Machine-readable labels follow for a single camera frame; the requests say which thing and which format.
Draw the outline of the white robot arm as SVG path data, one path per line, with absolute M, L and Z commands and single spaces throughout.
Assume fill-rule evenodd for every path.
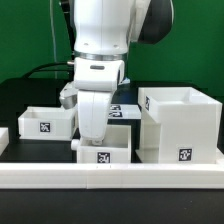
M 78 109 L 83 139 L 106 133 L 112 97 L 125 76 L 132 42 L 156 44 L 171 30 L 172 0 L 61 0 L 73 30 L 74 78 L 60 93 L 64 108 Z

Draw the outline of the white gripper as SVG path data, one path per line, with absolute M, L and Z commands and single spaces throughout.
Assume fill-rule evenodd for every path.
M 78 91 L 78 120 L 82 138 L 104 139 L 112 96 L 112 92 Z

